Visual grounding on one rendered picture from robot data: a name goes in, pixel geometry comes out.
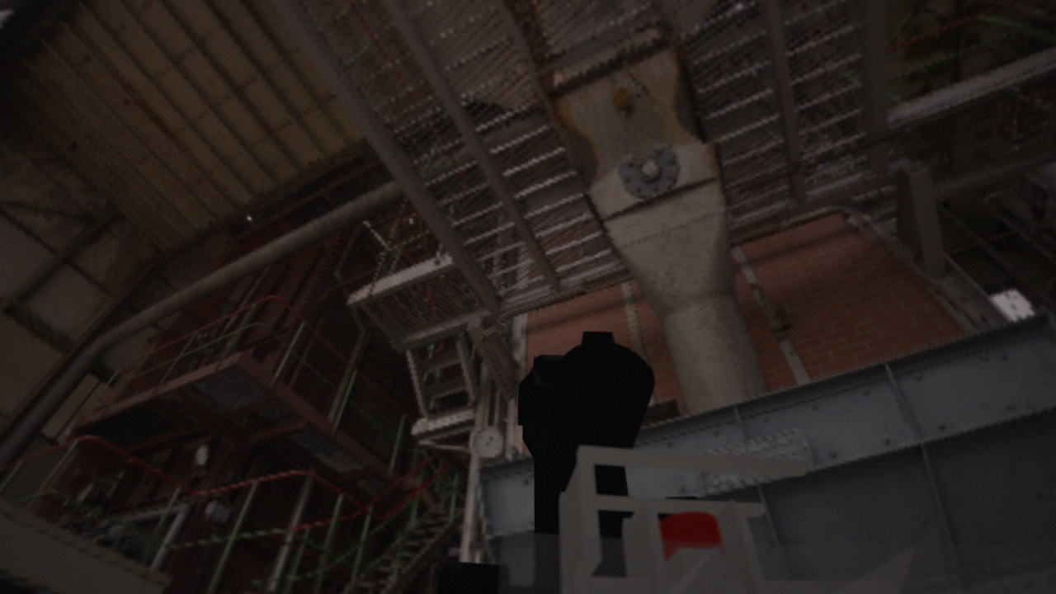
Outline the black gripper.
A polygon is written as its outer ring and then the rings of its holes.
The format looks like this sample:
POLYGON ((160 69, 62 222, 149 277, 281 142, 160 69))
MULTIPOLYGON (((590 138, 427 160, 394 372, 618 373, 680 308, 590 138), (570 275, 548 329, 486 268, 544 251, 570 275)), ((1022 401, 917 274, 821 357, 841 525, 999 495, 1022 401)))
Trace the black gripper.
MULTIPOLYGON (((629 493, 615 483, 595 480, 596 495, 628 497, 629 493)), ((559 535, 559 494, 568 483, 552 488, 546 499, 546 534, 559 535)), ((436 594, 498 594, 498 564, 456 563, 451 561, 439 571, 436 594)))

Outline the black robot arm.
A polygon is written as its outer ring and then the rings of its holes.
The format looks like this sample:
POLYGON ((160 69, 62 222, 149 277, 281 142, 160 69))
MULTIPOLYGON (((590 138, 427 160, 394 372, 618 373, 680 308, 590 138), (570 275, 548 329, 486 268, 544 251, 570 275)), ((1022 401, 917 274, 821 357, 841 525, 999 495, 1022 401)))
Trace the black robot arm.
POLYGON ((535 533, 546 534, 546 499, 569 483, 579 446, 633 449, 655 389, 638 353, 612 332, 583 332, 566 355, 539 355, 518 384, 518 426, 535 463, 535 533))

